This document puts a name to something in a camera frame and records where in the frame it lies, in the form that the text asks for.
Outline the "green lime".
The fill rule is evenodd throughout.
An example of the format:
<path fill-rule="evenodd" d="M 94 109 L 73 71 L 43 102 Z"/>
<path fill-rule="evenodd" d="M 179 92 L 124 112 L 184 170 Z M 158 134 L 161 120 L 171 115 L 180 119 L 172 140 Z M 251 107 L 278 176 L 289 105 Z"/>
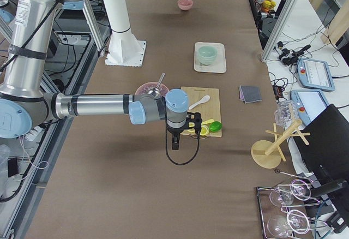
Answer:
<path fill-rule="evenodd" d="M 214 121 L 209 125 L 209 130 L 212 133 L 216 133 L 222 129 L 222 123 L 219 121 Z"/>

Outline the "black monitor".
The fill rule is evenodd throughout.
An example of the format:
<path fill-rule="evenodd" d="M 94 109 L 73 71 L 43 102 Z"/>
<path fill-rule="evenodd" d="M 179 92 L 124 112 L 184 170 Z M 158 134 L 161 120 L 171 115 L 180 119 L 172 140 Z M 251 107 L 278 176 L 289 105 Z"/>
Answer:
<path fill-rule="evenodd" d="M 340 178 L 348 181 L 348 121 L 330 104 L 304 131 L 309 145 L 297 143 L 306 168 L 321 184 Z"/>

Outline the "lemon slice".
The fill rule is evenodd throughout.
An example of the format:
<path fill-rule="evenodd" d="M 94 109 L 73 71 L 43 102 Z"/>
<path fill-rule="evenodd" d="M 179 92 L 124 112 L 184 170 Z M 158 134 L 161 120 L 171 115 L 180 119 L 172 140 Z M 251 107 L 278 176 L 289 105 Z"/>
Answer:
<path fill-rule="evenodd" d="M 189 134 L 195 134 L 195 123 L 194 122 L 189 122 L 188 124 L 188 127 L 189 129 L 187 129 L 186 131 L 189 133 Z"/>
<path fill-rule="evenodd" d="M 208 136 L 209 133 L 210 133 L 209 126 L 207 126 L 207 125 L 201 126 L 201 131 L 200 131 L 201 136 Z"/>

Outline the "large pink ice bowl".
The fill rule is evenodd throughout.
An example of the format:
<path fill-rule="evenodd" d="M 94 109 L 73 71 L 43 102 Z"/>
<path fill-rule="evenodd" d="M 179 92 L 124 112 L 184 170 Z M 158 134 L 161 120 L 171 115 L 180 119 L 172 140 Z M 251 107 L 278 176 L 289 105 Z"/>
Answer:
<path fill-rule="evenodd" d="M 135 95 L 141 95 L 144 93 L 148 93 L 151 88 L 154 88 L 157 86 L 157 82 L 147 82 L 141 85 L 135 92 Z M 159 86 L 158 88 L 160 90 L 161 96 L 165 96 L 167 92 L 169 92 L 169 89 L 167 88 L 166 85 L 163 83 Z"/>

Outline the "green bowl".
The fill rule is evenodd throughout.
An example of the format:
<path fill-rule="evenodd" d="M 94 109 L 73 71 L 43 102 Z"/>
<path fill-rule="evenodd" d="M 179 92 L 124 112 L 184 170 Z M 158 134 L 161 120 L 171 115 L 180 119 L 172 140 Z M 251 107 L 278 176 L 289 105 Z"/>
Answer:
<path fill-rule="evenodd" d="M 203 65 L 211 65 L 215 61 L 217 50 L 212 46 L 202 46 L 197 51 L 197 59 Z"/>

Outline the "aluminium frame post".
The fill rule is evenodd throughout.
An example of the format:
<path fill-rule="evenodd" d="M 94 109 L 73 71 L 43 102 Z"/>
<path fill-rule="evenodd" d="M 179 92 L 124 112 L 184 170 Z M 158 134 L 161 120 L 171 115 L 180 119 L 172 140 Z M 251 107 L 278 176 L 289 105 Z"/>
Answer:
<path fill-rule="evenodd" d="M 291 15 L 294 5 L 298 0 L 286 0 L 285 5 L 281 11 L 281 14 L 272 30 L 272 33 L 266 43 L 266 46 L 261 54 L 261 61 L 266 63 L 267 59 L 269 58 L 270 54 L 273 51 L 273 48 L 275 44 L 277 43 L 281 32 L 284 29 L 284 26 L 286 25 L 287 19 Z"/>

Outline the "yellow plastic knife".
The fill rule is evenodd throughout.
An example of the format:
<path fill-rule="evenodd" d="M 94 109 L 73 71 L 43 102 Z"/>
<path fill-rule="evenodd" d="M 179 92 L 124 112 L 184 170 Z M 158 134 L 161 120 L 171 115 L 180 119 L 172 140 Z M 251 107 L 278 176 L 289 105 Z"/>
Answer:
<path fill-rule="evenodd" d="M 206 124 L 211 124 L 211 123 L 213 123 L 213 122 L 214 122 L 213 119 L 208 119 L 208 120 L 203 121 L 201 124 L 202 124 L 202 125 L 206 125 Z M 194 123 L 194 122 L 190 122 L 190 123 L 189 123 L 189 127 L 194 127 L 194 126 L 195 126 L 195 123 Z"/>

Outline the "metal ice scoop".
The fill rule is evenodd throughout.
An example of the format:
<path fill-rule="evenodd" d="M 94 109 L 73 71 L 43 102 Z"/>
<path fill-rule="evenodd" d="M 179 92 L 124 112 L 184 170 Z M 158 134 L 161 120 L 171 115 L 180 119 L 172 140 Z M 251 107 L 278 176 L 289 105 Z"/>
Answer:
<path fill-rule="evenodd" d="M 165 73 L 162 73 L 156 86 L 150 88 L 148 91 L 148 94 L 152 95 L 154 99 L 159 99 L 161 97 L 161 91 L 160 91 L 159 87 L 160 87 L 164 77 L 165 77 Z"/>

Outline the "wooden cutting board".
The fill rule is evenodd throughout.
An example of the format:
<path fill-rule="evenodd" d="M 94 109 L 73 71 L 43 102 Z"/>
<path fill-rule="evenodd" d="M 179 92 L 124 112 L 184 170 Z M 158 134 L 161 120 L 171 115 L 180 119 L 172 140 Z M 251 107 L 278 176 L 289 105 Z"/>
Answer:
<path fill-rule="evenodd" d="M 210 100 L 208 102 L 196 106 L 195 108 L 189 110 L 189 112 L 199 112 L 203 121 L 213 119 L 214 121 L 222 122 L 220 94 L 217 88 L 182 86 L 181 89 L 187 93 L 189 105 L 196 103 L 206 95 L 210 96 Z"/>

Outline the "grey folded cloth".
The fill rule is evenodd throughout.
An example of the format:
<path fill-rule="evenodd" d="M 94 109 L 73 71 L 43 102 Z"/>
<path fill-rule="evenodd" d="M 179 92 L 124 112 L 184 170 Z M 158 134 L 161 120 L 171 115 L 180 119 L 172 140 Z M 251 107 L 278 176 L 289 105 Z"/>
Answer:
<path fill-rule="evenodd" d="M 239 99 L 244 103 L 261 102 L 261 92 L 257 86 L 239 86 Z"/>

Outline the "white ceramic spoon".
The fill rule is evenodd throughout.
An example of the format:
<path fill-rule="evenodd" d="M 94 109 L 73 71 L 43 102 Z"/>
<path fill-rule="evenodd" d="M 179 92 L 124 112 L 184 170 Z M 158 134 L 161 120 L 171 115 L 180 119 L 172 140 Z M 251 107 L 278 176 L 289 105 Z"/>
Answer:
<path fill-rule="evenodd" d="M 193 108 L 197 107 L 198 105 L 207 103 L 208 101 L 210 101 L 210 96 L 209 95 L 205 95 L 200 100 L 198 100 L 197 102 L 195 102 L 192 105 L 190 105 L 188 107 L 188 109 L 192 110 Z"/>

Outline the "wine glass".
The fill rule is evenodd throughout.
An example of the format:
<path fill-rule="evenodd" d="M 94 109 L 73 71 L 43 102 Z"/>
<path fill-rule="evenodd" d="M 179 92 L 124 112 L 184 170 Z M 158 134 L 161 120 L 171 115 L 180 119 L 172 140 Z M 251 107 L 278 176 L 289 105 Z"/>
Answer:
<path fill-rule="evenodd" d="M 307 201 L 310 197 L 309 185 L 300 179 L 295 179 L 290 184 L 275 186 L 269 195 L 271 203 L 277 207 L 291 206 L 294 199 Z"/>
<path fill-rule="evenodd" d="M 296 235 L 307 234 L 310 222 L 300 210 L 290 210 L 287 215 L 274 215 L 268 223 L 267 229 L 275 238 L 297 238 Z"/>

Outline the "wooden mug tree stand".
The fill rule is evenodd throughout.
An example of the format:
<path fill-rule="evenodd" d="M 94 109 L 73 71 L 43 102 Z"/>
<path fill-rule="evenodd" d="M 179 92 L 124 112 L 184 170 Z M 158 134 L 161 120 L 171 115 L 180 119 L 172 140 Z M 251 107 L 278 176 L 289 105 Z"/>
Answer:
<path fill-rule="evenodd" d="M 273 169 L 277 167 L 281 161 L 285 162 L 286 158 L 280 148 L 280 145 L 289 137 L 300 137 L 308 146 L 309 141 L 306 136 L 310 133 L 302 133 L 299 126 L 302 124 L 300 119 L 294 119 L 291 125 L 282 133 L 278 134 L 276 131 L 271 132 L 274 135 L 274 142 L 268 140 L 256 141 L 251 147 L 251 156 L 253 160 L 261 167 L 266 169 Z"/>

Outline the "clear glass mug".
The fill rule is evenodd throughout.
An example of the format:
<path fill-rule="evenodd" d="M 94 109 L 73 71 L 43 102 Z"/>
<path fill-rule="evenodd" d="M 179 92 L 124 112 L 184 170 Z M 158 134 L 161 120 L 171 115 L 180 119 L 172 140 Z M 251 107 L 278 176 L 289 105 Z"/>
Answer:
<path fill-rule="evenodd" d="M 294 119 L 299 118 L 295 102 L 292 100 L 284 100 L 277 103 L 277 110 L 274 116 L 277 125 L 288 128 Z"/>

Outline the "blue teach pendant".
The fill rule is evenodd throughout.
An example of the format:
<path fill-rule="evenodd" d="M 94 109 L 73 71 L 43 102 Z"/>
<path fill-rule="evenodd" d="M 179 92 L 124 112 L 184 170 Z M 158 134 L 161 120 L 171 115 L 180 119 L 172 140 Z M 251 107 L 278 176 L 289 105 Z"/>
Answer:
<path fill-rule="evenodd" d="M 326 61 L 300 58 L 297 63 L 300 83 L 305 88 L 335 91 L 335 84 Z"/>
<path fill-rule="evenodd" d="M 305 126 L 329 106 L 328 100 L 319 89 L 292 90 L 290 97 L 296 103 L 298 116 Z"/>

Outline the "cream serving tray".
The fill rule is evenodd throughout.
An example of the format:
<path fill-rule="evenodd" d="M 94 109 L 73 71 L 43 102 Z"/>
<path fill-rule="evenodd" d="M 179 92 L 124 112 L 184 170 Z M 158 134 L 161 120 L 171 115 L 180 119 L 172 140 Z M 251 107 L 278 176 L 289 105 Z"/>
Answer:
<path fill-rule="evenodd" d="M 196 42 L 194 70 L 202 73 L 225 73 L 227 68 L 224 44 Z"/>

